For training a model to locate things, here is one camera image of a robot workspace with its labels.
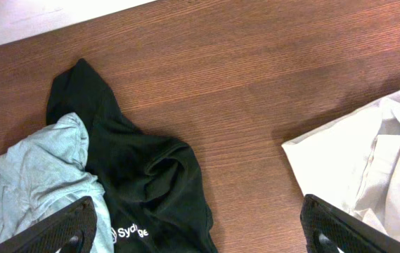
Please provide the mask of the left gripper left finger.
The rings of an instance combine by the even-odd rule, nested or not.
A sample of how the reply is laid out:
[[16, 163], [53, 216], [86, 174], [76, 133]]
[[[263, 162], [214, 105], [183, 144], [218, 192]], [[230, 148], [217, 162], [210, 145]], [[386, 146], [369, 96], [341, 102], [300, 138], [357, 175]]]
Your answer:
[[0, 253], [89, 253], [96, 236], [96, 210], [89, 196], [0, 243]]

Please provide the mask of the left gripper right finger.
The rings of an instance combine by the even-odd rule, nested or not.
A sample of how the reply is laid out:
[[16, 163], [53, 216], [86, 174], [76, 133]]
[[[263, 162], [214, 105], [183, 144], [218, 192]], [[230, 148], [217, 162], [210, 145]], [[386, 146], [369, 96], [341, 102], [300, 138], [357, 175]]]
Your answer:
[[300, 221], [308, 253], [400, 252], [400, 242], [321, 198], [304, 196]]

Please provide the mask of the white t-shirt black print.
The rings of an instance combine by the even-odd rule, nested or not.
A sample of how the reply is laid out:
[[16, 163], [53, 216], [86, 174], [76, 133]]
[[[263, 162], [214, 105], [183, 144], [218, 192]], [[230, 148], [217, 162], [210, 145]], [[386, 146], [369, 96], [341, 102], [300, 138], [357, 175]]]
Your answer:
[[303, 195], [400, 242], [400, 90], [282, 148]]

